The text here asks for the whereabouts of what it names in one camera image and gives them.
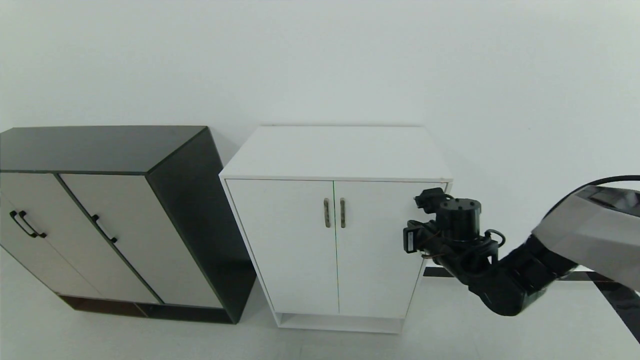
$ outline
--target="cabinet door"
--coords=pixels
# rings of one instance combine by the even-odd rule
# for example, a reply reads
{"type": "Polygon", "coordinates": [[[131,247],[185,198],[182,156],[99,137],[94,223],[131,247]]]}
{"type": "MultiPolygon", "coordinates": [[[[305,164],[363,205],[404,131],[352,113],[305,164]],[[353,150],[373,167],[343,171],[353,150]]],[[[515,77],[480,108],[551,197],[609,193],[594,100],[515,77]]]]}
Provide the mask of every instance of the cabinet door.
{"type": "MultiPolygon", "coordinates": [[[[20,225],[13,221],[10,213],[22,210],[13,206],[5,194],[0,195],[0,244],[4,249],[52,291],[63,295],[101,298],[102,295],[47,240],[28,236],[20,225],[29,233],[33,232],[21,222],[20,217],[15,217],[20,225]]],[[[25,218],[33,227],[38,227],[32,221],[31,209],[25,218]]]]}
{"type": "Polygon", "coordinates": [[[144,176],[61,177],[160,299],[222,307],[144,176]]]}
{"type": "Polygon", "coordinates": [[[338,314],[331,181],[227,179],[274,310],[338,314]],[[329,226],[324,200],[328,200],[329,226]]]}
{"type": "Polygon", "coordinates": [[[422,258],[404,252],[403,228],[407,220],[427,221],[413,198],[435,187],[444,184],[335,182],[340,314],[405,317],[422,258]]]}
{"type": "Polygon", "coordinates": [[[157,303],[52,174],[3,173],[0,179],[3,193],[104,298],[157,303]]]}

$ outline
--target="cabinet base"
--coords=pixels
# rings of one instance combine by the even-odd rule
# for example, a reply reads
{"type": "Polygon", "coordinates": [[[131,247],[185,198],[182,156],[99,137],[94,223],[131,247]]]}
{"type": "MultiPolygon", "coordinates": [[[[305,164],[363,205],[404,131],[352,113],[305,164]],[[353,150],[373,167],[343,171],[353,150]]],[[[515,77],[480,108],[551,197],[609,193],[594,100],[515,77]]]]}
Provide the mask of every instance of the cabinet base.
{"type": "Polygon", "coordinates": [[[190,322],[234,323],[224,309],[58,296],[71,308],[90,313],[190,322]]]}
{"type": "Polygon", "coordinates": [[[399,334],[404,319],[276,313],[278,326],[289,329],[381,332],[399,334]]]}

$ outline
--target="cabinet top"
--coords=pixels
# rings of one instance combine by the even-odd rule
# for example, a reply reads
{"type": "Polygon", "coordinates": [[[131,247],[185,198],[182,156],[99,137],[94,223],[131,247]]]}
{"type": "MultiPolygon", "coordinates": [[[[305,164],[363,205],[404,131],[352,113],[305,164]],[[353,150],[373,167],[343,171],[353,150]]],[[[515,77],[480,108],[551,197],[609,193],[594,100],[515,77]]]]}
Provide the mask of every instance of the cabinet top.
{"type": "Polygon", "coordinates": [[[426,129],[387,126],[260,126],[220,177],[452,181],[426,129]]]}
{"type": "Polygon", "coordinates": [[[14,127],[0,134],[0,171],[146,173],[205,126],[14,127]]]}

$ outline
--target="white cabinet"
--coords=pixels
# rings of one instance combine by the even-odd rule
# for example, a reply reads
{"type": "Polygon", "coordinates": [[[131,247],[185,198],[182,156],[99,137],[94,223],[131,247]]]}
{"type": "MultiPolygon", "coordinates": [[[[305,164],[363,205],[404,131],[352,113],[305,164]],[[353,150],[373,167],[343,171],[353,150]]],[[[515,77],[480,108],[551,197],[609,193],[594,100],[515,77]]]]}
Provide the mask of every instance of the white cabinet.
{"type": "Polygon", "coordinates": [[[423,264],[402,246],[427,217],[413,197],[452,183],[424,129],[260,127],[220,178],[278,326],[401,330],[423,264]]]}

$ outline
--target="black cabinet top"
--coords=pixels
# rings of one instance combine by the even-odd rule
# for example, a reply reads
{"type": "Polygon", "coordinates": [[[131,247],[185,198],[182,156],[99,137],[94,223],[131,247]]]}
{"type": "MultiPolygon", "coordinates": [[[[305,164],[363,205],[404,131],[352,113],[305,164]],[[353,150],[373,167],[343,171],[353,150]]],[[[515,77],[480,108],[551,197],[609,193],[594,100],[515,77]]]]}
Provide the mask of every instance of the black cabinet top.
{"type": "Polygon", "coordinates": [[[147,173],[205,126],[15,127],[0,134],[0,172],[147,173]]]}

